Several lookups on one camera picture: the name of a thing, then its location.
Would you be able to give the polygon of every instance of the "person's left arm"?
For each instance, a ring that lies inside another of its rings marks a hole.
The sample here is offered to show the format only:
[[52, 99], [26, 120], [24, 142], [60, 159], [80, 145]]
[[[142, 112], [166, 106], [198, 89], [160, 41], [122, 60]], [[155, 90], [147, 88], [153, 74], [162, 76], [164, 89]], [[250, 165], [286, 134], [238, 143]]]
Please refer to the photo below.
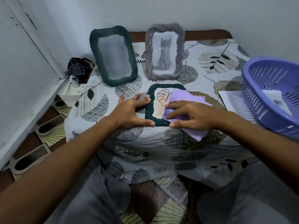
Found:
[[136, 125], [155, 126], [153, 121], [136, 116], [135, 108], [150, 102], [149, 96], [137, 101], [139, 96], [124, 100], [121, 95], [109, 116], [48, 155], [0, 193], [0, 223], [42, 223], [113, 132]]

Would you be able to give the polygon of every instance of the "person's left hand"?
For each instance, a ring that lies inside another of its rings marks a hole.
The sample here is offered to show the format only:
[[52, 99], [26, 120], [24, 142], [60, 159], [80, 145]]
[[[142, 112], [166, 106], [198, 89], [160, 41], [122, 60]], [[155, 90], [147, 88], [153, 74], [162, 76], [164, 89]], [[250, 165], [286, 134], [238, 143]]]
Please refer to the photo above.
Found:
[[121, 94], [119, 101], [115, 109], [108, 115], [112, 121], [115, 121], [118, 128], [129, 128], [133, 126], [155, 126], [155, 122], [149, 119], [141, 119], [136, 115], [135, 109], [142, 107], [150, 103], [150, 96], [137, 100], [140, 97], [140, 93], [137, 93], [131, 99], [125, 99]]

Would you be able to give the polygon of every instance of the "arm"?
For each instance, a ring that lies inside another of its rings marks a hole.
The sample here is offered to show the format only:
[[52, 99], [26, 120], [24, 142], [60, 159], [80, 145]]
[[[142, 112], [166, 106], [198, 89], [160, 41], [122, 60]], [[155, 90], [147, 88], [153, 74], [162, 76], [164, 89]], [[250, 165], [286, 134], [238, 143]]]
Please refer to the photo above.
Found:
[[218, 129], [250, 150], [284, 183], [299, 193], [299, 145], [283, 136], [243, 119], [234, 112], [190, 101], [174, 101], [167, 108], [175, 109], [166, 118], [188, 114], [188, 121], [174, 121], [171, 128], [196, 130]]
[[88, 162], [117, 128], [135, 125], [155, 126], [136, 116], [135, 108], [150, 102], [123, 100], [97, 124], [48, 155], [0, 194], [0, 223], [41, 223], [51, 214], [79, 179]]

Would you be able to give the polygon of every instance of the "white controller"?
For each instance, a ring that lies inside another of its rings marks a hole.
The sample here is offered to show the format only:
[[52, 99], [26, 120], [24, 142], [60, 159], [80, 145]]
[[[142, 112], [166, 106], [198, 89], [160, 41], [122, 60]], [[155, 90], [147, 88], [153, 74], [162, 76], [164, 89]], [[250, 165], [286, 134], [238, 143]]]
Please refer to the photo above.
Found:
[[79, 79], [74, 75], [70, 75], [70, 82], [73, 84], [74, 87], [79, 88]]

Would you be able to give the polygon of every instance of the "cat's face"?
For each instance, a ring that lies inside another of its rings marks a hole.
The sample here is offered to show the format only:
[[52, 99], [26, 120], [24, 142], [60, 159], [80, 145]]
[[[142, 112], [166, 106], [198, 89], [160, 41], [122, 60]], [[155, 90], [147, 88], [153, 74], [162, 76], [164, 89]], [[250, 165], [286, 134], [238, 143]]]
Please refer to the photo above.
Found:
[[168, 49], [170, 48], [171, 45], [171, 38], [168, 40], [164, 40], [163, 38], [161, 38], [161, 48], [162, 49]]

